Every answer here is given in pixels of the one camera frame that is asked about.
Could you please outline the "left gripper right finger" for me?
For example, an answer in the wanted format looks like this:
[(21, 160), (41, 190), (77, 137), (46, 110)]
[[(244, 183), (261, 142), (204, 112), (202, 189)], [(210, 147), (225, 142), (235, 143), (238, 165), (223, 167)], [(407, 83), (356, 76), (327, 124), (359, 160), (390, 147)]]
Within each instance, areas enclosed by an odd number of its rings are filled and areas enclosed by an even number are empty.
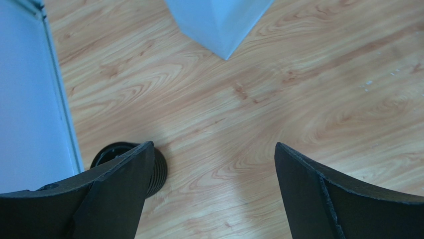
[(293, 238), (423, 238), (422, 196), (360, 181), (282, 143), (274, 160)]

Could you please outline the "black coffee cup left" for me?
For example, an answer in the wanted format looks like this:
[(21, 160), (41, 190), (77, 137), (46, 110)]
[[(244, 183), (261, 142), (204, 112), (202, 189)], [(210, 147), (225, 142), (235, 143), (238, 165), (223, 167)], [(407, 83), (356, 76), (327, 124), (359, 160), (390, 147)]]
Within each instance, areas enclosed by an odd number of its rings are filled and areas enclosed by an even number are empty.
[[(132, 142), (115, 142), (109, 144), (97, 153), (91, 163), (90, 169), (111, 161), (112, 159), (115, 159), (116, 157), (130, 151), (138, 145), (138, 143)], [(157, 148), (154, 148), (154, 158), (155, 162), (153, 173), (150, 177), (146, 198), (150, 198), (159, 192), (164, 186), (168, 176), (168, 165), (166, 159)]]

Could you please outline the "left aluminium frame post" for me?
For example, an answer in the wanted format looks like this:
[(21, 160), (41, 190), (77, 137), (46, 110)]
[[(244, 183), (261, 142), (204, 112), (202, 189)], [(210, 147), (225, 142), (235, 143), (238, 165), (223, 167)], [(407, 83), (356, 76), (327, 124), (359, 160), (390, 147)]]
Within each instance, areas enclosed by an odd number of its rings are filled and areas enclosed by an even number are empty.
[(72, 164), (73, 173), (79, 174), (84, 172), (83, 162), (78, 146), (78, 140), (74, 130), (72, 121), (72, 114), (69, 109), (66, 91), (60, 71), (59, 61), (56, 54), (54, 40), (50, 30), (45, 4), (42, 0), (16, 0), (15, 3), (22, 6), (29, 12), (35, 19), (42, 23), (43, 31), (45, 33), (47, 51), (51, 58), (51, 72), (54, 73), (54, 94), (57, 98), (58, 106), (61, 112), (61, 121), (66, 128), (66, 135), (68, 137), (67, 144), (70, 152), (70, 162)]

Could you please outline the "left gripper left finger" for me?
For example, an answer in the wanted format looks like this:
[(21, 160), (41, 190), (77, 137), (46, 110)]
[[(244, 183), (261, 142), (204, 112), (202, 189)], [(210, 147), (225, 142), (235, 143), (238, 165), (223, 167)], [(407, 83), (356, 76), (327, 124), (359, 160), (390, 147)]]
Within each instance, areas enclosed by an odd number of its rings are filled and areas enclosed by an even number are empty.
[(154, 144), (36, 191), (0, 196), (3, 239), (132, 239), (154, 166)]

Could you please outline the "white paper bag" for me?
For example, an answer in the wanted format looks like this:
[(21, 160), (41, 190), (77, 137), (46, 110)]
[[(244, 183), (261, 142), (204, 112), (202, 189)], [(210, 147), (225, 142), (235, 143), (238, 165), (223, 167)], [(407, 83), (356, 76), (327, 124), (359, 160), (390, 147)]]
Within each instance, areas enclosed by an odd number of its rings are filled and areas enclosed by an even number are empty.
[(273, 0), (167, 0), (179, 29), (228, 60)]

